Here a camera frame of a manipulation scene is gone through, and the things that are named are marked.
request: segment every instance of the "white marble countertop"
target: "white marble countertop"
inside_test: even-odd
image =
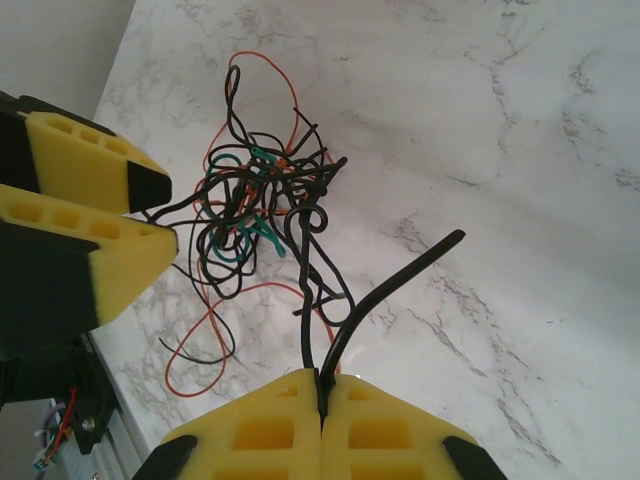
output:
[[[349,157],[320,241],[356,299],[450,230],[468,233],[363,322],[344,370],[469,431],[510,479],[635,478],[639,22],[635,0],[138,0],[96,119],[182,198],[224,121],[229,56],[272,56]],[[281,80],[241,65],[245,122],[285,136]],[[295,285],[291,258],[261,255],[259,279]],[[203,313],[177,272],[96,332],[150,448],[301,366],[296,299],[270,293],[222,308],[238,355],[193,400],[163,385],[158,336],[176,342]],[[194,342],[218,352],[206,328]],[[189,391],[216,373],[178,363],[173,378]]]

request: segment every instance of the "screw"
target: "screw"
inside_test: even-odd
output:
[[[96,428],[96,421],[93,419],[93,417],[85,418],[82,421],[82,429],[85,432],[91,432],[94,428]]]

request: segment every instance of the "white wall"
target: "white wall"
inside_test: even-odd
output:
[[[0,0],[0,90],[93,117],[134,1]],[[33,432],[45,409],[29,402],[0,411],[2,480],[35,477]],[[46,478],[64,474],[53,470]]]

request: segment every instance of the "square hole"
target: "square hole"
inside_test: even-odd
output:
[[[80,131],[80,138],[94,144],[97,144],[98,140],[100,140],[100,136],[96,132],[84,129]]]
[[[349,448],[398,450],[411,447],[409,427],[403,420],[393,418],[356,420],[349,429]]]
[[[218,472],[215,480],[289,480],[286,470],[223,470]]]
[[[96,237],[108,238],[109,240],[116,240],[120,237],[120,227],[115,223],[103,220],[94,220],[91,223],[90,232]]]
[[[279,397],[297,397],[298,396],[298,386],[291,385],[290,387],[284,388],[278,392]]]
[[[77,228],[80,214],[73,210],[57,209],[53,212],[53,224],[65,228]]]
[[[42,207],[33,203],[16,202],[9,205],[9,215],[25,222],[39,222],[42,218]]]
[[[68,120],[63,120],[62,118],[50,118],[47,120],[47,124],[64,133],[73,132],[73,123]]]
[[[353,465],[351,480],[426,480],[419,465]]]
[[[233,450],[282,450],[293,447],[295,423],[286,417],[251,418],[238,425]]]
[[[105,143],[104,146],[108,150],[119,153],[120,155],[126,155],[129,151],[129,149],[125,145],[115,140],[107,140],[107,143]]]
[[[366,400],[371,400],[371,397],[363,388],[352,388],[347,394],[347,400],[364,402]]]

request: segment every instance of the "robotic claw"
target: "robotic claw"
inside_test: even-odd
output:
[[[0,406],[25,368],[115,319],[177,253],[168,228],[120,215],[171,199],[168,174],[123,137],[0,92]],[[92,375],[73,375],[79,398]],[[294,371],[170,432],[134,480],[500,480],[466,432],[350,375]]]

